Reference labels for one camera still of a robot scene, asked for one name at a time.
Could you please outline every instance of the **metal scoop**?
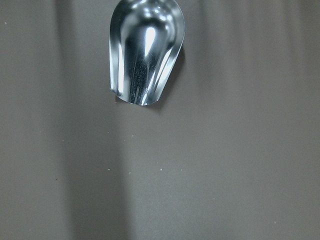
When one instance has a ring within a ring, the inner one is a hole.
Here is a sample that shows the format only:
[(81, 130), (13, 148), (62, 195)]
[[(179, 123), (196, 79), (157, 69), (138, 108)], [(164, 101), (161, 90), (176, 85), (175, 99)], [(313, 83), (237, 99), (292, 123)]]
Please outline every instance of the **metal scoop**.
[(137, 105), (158, 101), (185, 36), (175, 0), (121, 0), (110, 24), (110, 88)]

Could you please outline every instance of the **stainless steel scoop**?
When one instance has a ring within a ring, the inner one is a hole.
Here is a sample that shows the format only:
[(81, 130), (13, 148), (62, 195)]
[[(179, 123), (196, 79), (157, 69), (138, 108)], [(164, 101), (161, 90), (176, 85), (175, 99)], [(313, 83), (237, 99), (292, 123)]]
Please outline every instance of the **stainless steel scoop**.
[(185, 36), (175, 0), (122, 0), (110, 24), (110, 88), (122, 100), (159, 100)]

